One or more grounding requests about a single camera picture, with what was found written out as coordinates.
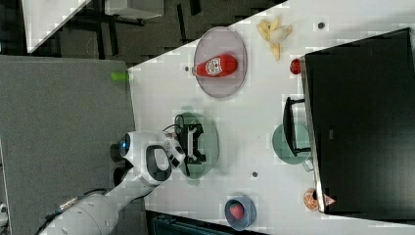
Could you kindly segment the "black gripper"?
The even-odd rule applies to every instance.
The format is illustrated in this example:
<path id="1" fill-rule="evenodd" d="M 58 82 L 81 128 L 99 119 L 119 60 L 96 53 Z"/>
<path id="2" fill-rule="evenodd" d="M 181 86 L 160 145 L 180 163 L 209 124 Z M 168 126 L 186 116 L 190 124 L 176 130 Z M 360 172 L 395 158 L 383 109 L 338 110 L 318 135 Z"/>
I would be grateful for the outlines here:
<path id="1" fill-rule="evenodd" d="M 199 138 L 204 129 L 199 119 L 195 114 L 181 114 L 175 117 L 174 124 L 174 132 L 186 156 L 185 163 L 204 164 L 207 158 L 199 151 Z"/>

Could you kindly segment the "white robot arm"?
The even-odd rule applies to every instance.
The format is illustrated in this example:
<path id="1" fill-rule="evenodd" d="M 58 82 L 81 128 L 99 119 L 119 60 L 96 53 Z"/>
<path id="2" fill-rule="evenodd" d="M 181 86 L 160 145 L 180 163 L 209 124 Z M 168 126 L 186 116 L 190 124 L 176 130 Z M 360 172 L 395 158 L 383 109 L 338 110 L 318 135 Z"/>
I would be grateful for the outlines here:
<path id="1" fill-rule="evenodd" d="M 119 213 L 150 195 L 178 168 L 189 179 L 204 176 L 218 157 L 217 129 L 211 119 L 186 112 L 159 132 L 132 131 L 115 144 L 130 165 L 110 191 L 91 190 L 45 217 L 35 235 L 110 235 Z"/>

